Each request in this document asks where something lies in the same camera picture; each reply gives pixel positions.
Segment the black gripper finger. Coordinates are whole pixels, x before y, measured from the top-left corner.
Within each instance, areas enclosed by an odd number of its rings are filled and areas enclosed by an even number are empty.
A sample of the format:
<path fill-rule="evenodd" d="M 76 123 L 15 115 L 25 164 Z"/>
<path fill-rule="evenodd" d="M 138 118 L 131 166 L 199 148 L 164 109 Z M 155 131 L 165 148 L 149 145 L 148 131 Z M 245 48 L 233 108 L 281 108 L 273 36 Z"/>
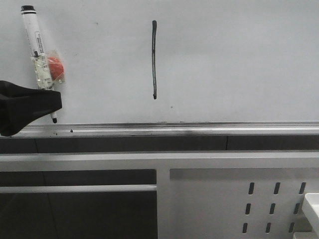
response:
<path fill-rule="evenodd" d="M 62 108 L 61 93 L 0 82 L 0 134 L 12 136 L 34 120 Z"/>

